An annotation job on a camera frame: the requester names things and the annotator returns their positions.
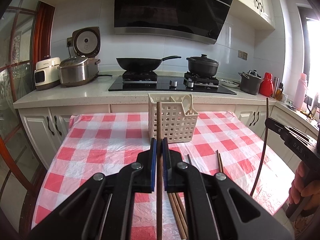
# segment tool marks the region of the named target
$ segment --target power outlet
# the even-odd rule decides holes
[[[67,38],[67,47],[73,47],[73,39],[72,39],[72,37]]]
[[[244,51],[241,51],[241,50],[238,50],[238,57],[242,58],[244,60],[247,60],[248,59],[248,53],[246,53]]]

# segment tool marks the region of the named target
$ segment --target table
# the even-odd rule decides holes
[[[201,112],[192,141],[169,144],[199,171],[218,171],[219,150],[225,173],[250,193],[260,162],[263,141],[234,113]],[[80,185],[97,172],[110,175],[136,160],[150,147],[148,113],[72,116],[69,133],[42,184],[32,221],[38,224]],[[288,198],[294,173],[268,146],[253,198],[271,215]],[[132,239],[156,239],[156,193],[135,195]],[[180,239],[167,194],[163,194],[163,239]]]

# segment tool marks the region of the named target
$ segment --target cabinet handle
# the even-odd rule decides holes
[[[256,122],[253,124],[253,126],[257,123],[257,121],[259,121],[259,113],[260,113],[260,112],[258,112],[258,119],[257,119]]]
[[[249,126],[252,125],[252,123],[254,122],[255,119],[256,119],[256,112],[253,113],[253,121],[251,122],[251,124],[249,124]]]
[[[52,135],[54,135],[54,132],[50,129],[50,126],[49,126],[49,117],[48,116],[47,116],[47,121],[48,121],[48,129],[52,133]]]
[[[62,132],[60,132],[59,129],[58,129],[57,117],[56,117],[56,116],[54,116],[54,121],[56,122],[56,130],[58,131],[58,133],[60,134],[60,136],[62,136]]]

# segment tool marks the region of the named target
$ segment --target tablecloth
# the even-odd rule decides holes
[[[201,112],[192,141],[169,144],[190,154],[199,171],[218,171],[219,150],[225,173],[245,192],[252,189],[263,141],[230,112]],[[84,114],[72,116],[69,133],[42,184],[32,227],[97,172],[110,175],[136,160],[150,147],[148,113]],[[288,198],[293,172],[268,146],[253,198],[274,214]],[[156,239],[156,193],[135,196],[131,239]],[[163,195],[163,239],[180,239],[167,194]]]

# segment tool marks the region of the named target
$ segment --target human hand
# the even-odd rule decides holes
[[[320,205],[320,180],[314,180],[304,187],[302,178],[305,175],[305,164],[300,162],[289,189],[289,203],[298,204],[301,197],[312,196],[304,210],[310,210]]]

